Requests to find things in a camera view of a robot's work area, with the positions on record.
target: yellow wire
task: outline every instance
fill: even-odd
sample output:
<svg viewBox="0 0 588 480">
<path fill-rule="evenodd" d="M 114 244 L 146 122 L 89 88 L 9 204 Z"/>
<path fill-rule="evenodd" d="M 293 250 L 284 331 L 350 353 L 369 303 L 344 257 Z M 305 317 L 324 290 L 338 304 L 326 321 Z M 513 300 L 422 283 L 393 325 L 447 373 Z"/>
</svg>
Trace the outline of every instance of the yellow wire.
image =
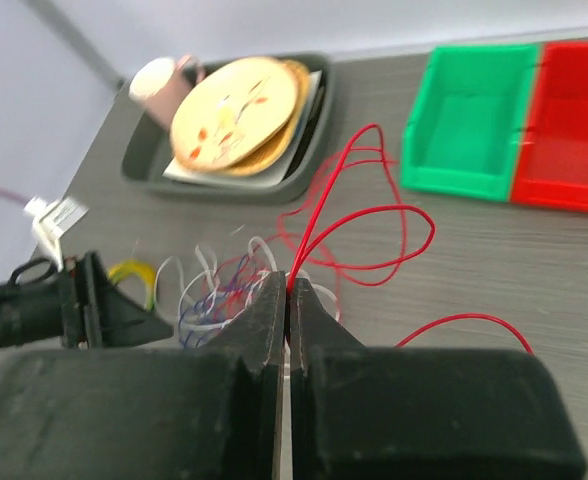
<svg viewBox="0 0 588 480">
<path fill-rule="evenodd" d="M 150 264 L 130 258 L 110 267 L 107 276 L 114 285 L 118 285 L 131 276 L 139 278 L 145 286 L 145 309 L 150 311 L 154 309 L 156 270 Z"/>
</svg>

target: pink mug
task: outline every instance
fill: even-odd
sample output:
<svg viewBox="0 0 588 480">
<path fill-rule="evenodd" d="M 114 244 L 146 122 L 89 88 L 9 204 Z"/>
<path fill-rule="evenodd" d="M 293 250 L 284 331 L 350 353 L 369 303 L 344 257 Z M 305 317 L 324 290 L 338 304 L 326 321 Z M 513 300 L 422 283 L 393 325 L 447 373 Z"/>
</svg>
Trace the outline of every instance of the pink mug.
<svg viewBox="0 0 588 480">
<path fill-rule="evenodd" d="M 196 68 L 196 84 L 205 78 L 205 69 L 193 55 L 185 55 L 178 62 L 162 57 L 145 65 L 132 79 L 129 96 L 166 131 L 170 130 L 174 115 L 194 87 L 183 75 L 188 64 Z"/>
</svg>

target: wood grain surface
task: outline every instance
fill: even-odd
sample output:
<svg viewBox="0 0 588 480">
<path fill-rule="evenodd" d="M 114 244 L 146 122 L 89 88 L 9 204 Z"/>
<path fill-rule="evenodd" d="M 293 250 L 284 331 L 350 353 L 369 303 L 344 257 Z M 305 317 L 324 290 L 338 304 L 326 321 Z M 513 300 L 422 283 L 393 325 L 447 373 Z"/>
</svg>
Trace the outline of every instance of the wood grain surface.
<svg viewBox="0 0 588 480">
<path fill-rule="evenodd" d="M 359 127 L 377 122 L 385 130 L 390 153 L 398 158 L 425 63 L 425 56 L 411 56 L 339 64 L 333 147 L 341 148 Z M 91 211 L 67 239 L 66 253 L 97 249 L 106 264 L 133 252 L 156 264 L 179 255 L 191 275 L 199 271 L 192 253 L 198 242 L 229 258 L 242 254 L 250 237 L 275 232 L 282 207 L 188 203 L 151 196 L 122 181 L 120 162 L 139 117 L 138 107 L 121 92 L 70 187 Z M 393 345 L 427 321 L 454 313 L 480 311 L 509 320 L 528 337 L 557 380 L 588 454 L 588 215 L 403 194 L 434 218 L 435 241 L 382 287 L 344 283 L 341 304 L 347 328 L 367 345 Z M 391 200 L 377 167 L 353 169 L 340 179 L 321 223 Z M 300 232 L 304 219 L 289 225 Z M 381 214 L 346 226 L 328 244 L 344 262 L 383 261 L 398 254 L 399 230 L 398 216 Z M 420 221 L 410 221 L 411 248 L 420 245 L 426 230 Z M 274 251 L 279 265 L 287 268 L 293 255 L 281 245 Z M 334 288 L 331 272 L 308 270 L 317 283 Z M 176 297 L 173 272 L 164 276 L 161 289 L 169 292 L 163 297 L 167 310 Z M 415 343 L 519 348 L 508 332 L 478 321 L 442 326 Z M 0 359 L 5 355 L 0 352 Z M 288 420 L 284 435 L 282 478 L 289 479 Z"/>
</svg>

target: white paper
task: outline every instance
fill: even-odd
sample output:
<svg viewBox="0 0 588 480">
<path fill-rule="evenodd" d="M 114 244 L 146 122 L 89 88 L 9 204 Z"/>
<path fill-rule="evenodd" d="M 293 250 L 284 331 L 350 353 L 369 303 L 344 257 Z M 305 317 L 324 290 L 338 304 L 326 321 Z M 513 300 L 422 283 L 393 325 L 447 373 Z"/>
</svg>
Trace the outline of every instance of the white paper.
<svg viewBox="0 0 588 480">
<path fill-rule="evenodd" d="M 49 229 L 55 238 L 61 238 L 88 212 L 85 205 L 71 197 L 61 201 L 51 212 L 46 214 L 41 223 Z"/>
<path fill-rule="evenodd" d="M 280 158 L 262 172 L 247 177 L 236 177 L 222 173 L 196 173 L 183 169 L 175 159 L 172 159 L 168 167 L 165 169 L 163 176 L 186 183 L 197 183 L 219 187 L 261 189 L 278 185 L 283 181 L 283 178 L 285 178 L 287 169 L 292 163 L 298 145 L 301 142 L 303 131 L 309 120 L 314 98 L 316 97 L 320 79 L 321 72 L 310 73 L 310 88 L 307 95 L 307 101 L 301 112 L 301 118 L 296 125 L 292 140 Z"/>
</svg>

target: gray tray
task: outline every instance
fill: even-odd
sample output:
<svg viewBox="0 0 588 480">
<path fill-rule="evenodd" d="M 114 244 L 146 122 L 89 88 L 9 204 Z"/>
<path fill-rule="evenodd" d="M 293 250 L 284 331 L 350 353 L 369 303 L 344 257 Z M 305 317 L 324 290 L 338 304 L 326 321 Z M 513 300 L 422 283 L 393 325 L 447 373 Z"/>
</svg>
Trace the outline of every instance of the gray tray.
<svg viewBox="0 0 588 480">
<path fill-rule="evenodd" d="M 304 63 L 310 71 L 321 71 L 316 101 L 305 126 L 301 143 L 285 179 L 260 190 L 224 188 L 179 182 L 163 177 L 172 160 L 168 134 L 148 115 L 142 114 L 121 164 L 123 178 L 141 188 L 160 194 L 181 195 L 190 200 L 234 203 L 287 203 L 307 190 L 312 176 L 325 158 L 328 128 L 336 96 L 336 72 L 328 57 L 318 53 L 279 55 Z M 208 73 L 228 61 L 206 65 Z"/>
</svg>

